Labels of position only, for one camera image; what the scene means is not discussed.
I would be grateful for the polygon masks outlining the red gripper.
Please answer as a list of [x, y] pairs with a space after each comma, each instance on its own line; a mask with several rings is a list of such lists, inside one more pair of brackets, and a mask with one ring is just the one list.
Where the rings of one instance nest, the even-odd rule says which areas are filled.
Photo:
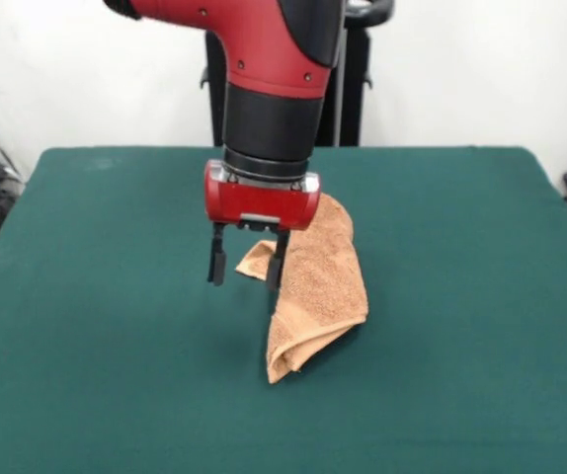
[[257, 222], [281, 230], [266, 278], [269, 290], [278, 290], [288, 245], [287, 230], [306, 229], [316, 213], [320, 197], [321, 182], [315, 173], [308, 172], [297, 182], [268, 183], [234, 175], [219, 160], [207, 161], [204, 168], [205, 210], [209, 220], [214, 222], [207, 281], [213, 285], [224, 282], [225, 224]]

